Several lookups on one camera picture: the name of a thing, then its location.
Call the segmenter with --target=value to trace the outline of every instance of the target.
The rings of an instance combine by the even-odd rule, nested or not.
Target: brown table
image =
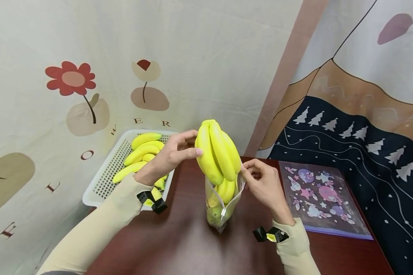
[[[262,161],[279,168],[274,160]],[[270,228],[272,217],[249,190],[244,190],[220,235],[207,224],[204,175],[196,160],[187,160],[174,173],[167,204],[169,208],[160,215],[138,215],[86,274],[284,274],[275,245],[257,243],[252,234],[259,226]],[[323,275],[393,274],[376,241],[313,232],[308,236]]]

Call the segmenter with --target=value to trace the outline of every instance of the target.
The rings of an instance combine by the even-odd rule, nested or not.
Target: bunch of bananas
[[[200,169],[215,186],[224,204],[229,203],[238,188],[237,175],[241,169],[240,156],[232,139],[210,119],[200,125],[195,147],[203,150],[203,155],[197,158]],[[207,195],[207,204],[210,208],[220,204],[213,192]]]
[[[147,162],[151,161],[165,145],[163,142],[159,141],[161,137],[162,135],[158,133],[145,133],[134,138],[132,141],[133,152],[125,158],[125,168],[115,174],[113,183],[120,182],[129,173],[136,173],[140,168],[146,165]],[[168,175],[160,178],[154,183],[154,188],[151,193],[155,200],[162,197],[157,188],[164,190],[165,179],[167,176]]]

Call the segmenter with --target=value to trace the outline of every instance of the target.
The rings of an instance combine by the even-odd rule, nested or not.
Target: arm sleeve
[[[288,234],[289,238],[277,243],[277,254],[285,266],[286,275],[320,275],[311,255],[309,239],[300,218],[294,218],[296,224],[280,225],[273,221],[273,226]]]
[[[133,173],[127,175],[99,208],[59,242],[37,275],[53,270],[84,274],[114,235],[141,211],[137,194],[152,188],[136,182]]]

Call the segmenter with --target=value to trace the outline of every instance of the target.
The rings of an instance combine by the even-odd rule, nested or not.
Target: ziplock bag
[[[214,185],[205,177],[205,192],[206,192],[206,220],[209,225],[222,233],[226,227],[226,221],[233,214],[237,203],[242,195],[242,190],[245,188],[245,180],[239,173],[236,180],[236,188],[234,190],[233,199],[225,204],[219,194],[214,189]]]

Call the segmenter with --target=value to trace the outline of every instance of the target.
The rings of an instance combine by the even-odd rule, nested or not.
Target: wrist strap
[[[142,203],[142,205],[150,206],[156,214],[160,214],[168,208],[162,198],[154,200],[151,191],[143,191],[137,195],[137,198]]]
[[[253,231],[254,237],[259,243],[264,241],[272,241],[273,243],[281,243],[289,238],[289,235],[281,229],[273,227],[268,232],[261,226]]]

